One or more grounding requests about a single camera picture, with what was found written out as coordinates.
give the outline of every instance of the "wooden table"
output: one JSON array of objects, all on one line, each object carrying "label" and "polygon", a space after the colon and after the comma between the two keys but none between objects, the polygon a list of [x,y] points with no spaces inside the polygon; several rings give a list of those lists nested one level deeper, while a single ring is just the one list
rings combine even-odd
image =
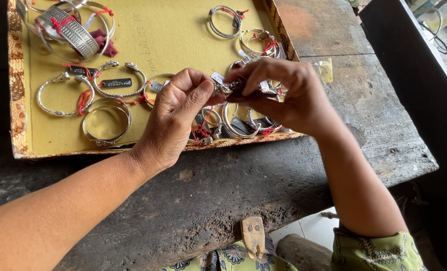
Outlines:
[{"label": "wooden table", "polygon": [[[325,90],[389,187],[437,169],[346,0],[279,0],[302,61],[332,58]],[[0,205],[102,156],[14,160],[9,129],[6,3],[0,1]],[[311,137],[183,153],[95,227],[56,270],[153,270],[240,238],[239,220],[276,229],[332,205]]]}]

